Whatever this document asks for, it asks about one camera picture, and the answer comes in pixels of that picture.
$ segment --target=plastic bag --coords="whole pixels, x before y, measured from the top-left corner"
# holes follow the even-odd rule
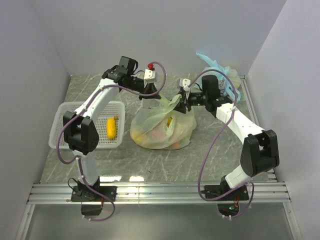
[[[196,53],[196,55],[210,66],[210,67],[205,67],[203,71],[209,70],[209,69],[216,69],[228,76],[228,78],[231,80],[232,84],[236,88],[236,93],[238,95],[237,102],[239,102],[239,100],[241,99],[241,94],[237,90],[237,88],[239,88],[239,86],[241,85],[241,79],[238,76],[238,72],[229,66],[227,67],[220,66],[216,60],[213,61],[210,57],[206,55],[202,55],[199,53]],[[206,72],[202,74],[201,77],[198,78],[196,83],[202,86],[201,78],[206,75],[215,75],[219,80],[219,89],[221,91],[221,94],[223,96],[229,96],[233,101],[235,100],[235,95],[234,95],[232,86],[230,85],[228,80],[218,72],[214,72],[214,71]]]
[[[194,110],[186,114],[174,111],[181,95],[171,101],[161,96],[160,105],[142,108],[131,122],[130,136],[141,147],[147,149],[181,149],[190,143],[193,129],[196,128]]]

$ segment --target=red button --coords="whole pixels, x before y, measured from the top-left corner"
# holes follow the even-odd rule
[[[154,68],[154,65],[151,64],[151,63],[149,63],[149,64],[148,64],[148,69],[152,70],[153,68]]]

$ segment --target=yellow corn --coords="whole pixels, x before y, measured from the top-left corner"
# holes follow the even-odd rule
[[[168,118],[168,122],[166,123],[166,126],[167,126],[167,127],[169,127],[171,121],[172,121],[172,117],[169,117],[169,118]]]
[[[106,121],[106,137],[108,139],[114,139],[116,135],[116,120],[114,118],[108,118],[108,120]]]

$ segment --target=white wall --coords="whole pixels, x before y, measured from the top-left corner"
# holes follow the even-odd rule
[[[285,0],[29,0],[71,74],[120,56],[198,73],[196,51],[247,74]]]
[[[0,239],[14,239],[69,75],[26,0],[0,7]]]
[[[305,240],[320,236],[319,16],[319,0],[287,0],[248,74],[259,123],[277,133],[276,172]]]

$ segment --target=blue plastic bag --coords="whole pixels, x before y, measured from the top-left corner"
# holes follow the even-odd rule
[[[236,93],[238,95],[237,97],[237,102],[239,102],[239,100],[241,99],[241,94],[240,92],[237,90],[237,88],[240,86],[241,84],[241,80],[238,76],[238,73],[236,70],[231,69],[231,67],[227,66],[227,67],[222,67],[220,66],[216,60],[212,60],[210,57],[206,56],[206,55],[202,55],[200,53],[196,53],[196,55],[202,59],[203,61],[205,61],[210,67],[206,67],[204,68],[203,71],[205,70],[209,70],[209,69],[215,69],[215,70],[219,70],[221,72],[223,72],[225,75],[228,76],[228,78],[232,81],[232,84],[234,85],[234,87],[236,88]],[[235,101],[235,95],[234,95],[234,91],[232,89],[232,86],[230,85],[229,81],[220,73],[218,72],[214,72],[214,71],[209,71],[206,72],[204,74],[202,74],[196,81],[197,84],[199,84],[202,87],[202,81],[201,78],[203,76],[206,75],[215,75],[218,80],[219,80],[219,89],[221,91],[221,94],[223,96],[229,96],[232,101]]]

